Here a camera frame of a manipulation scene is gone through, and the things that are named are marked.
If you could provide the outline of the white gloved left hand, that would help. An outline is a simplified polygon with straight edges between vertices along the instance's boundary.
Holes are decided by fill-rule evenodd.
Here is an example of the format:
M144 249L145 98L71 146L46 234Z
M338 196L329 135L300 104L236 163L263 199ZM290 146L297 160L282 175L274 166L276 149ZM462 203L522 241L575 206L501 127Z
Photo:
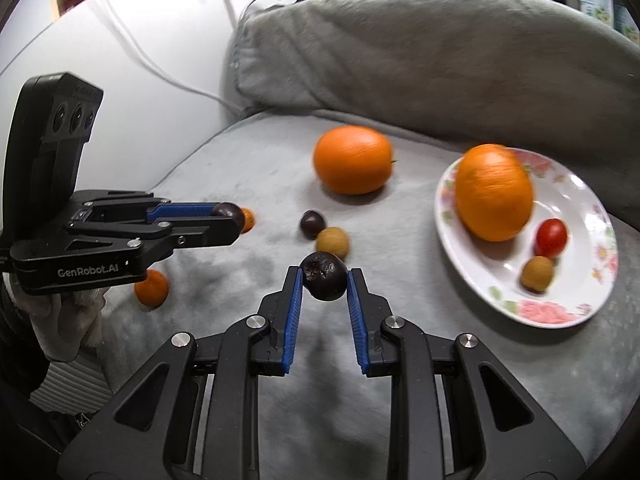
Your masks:
M101 311L108 287L32 296L15 274L3 274L3 284L16 306L27 313L44 355L53 362L72 362L81 348L96 349L102 338Z

